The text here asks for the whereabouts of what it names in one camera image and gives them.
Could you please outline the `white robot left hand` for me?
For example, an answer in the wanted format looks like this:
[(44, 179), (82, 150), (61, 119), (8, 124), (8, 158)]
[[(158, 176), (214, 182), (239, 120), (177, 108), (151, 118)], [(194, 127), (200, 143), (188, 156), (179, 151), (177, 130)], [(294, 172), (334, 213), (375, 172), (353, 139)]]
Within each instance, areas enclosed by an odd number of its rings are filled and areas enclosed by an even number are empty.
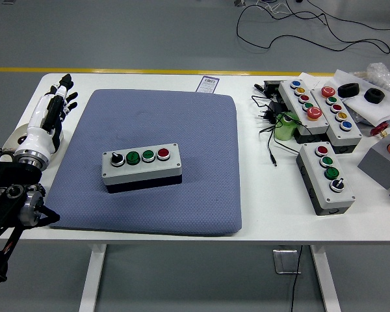
[(77, 97), (74, 92), (68, 95), (73, 87), (70, 74), (66, 74), (57, 86), (42, 96), (33, 111), (27, 126), (27, 138), (19, 145), (14, 153), (19, 161), (37, 161), (42, 167), (49, 164), (51, 155), (60, 146), (62, 123), (69, 112), (76, 108)]

